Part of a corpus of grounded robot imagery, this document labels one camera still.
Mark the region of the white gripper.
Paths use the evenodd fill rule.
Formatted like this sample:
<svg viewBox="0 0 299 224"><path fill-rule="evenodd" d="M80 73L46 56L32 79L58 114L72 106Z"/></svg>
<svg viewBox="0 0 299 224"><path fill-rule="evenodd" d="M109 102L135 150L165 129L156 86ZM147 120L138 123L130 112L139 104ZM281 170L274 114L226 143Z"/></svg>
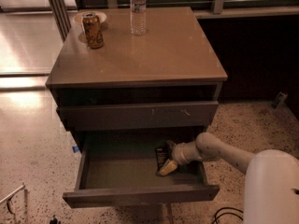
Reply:
<svg viewBox="0 0 299 224"><path fill-rule="evenodd" d="M176 171L178 165L188 164L190 161L187 159L185 152L187 151L188 145L186 143L176 144L171 140L165 141L166 149L172 151L172 159L167 160L162 168L158 171L158 176L167 176L172 172Z"/></svg>

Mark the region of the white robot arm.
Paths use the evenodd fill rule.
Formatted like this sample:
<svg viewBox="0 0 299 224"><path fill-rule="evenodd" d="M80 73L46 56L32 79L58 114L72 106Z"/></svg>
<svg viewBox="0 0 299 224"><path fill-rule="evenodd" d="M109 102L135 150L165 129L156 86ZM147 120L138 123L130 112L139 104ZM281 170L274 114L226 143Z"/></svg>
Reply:
<svg viewBox="0 0 299 224"><path fill-rule="evenodd" d="M222 159L245 175L244 224L299 224L299 160L286 152L254 154L200 133L189 143L168 141L156 159L159 176L193 161Z"/></svg>

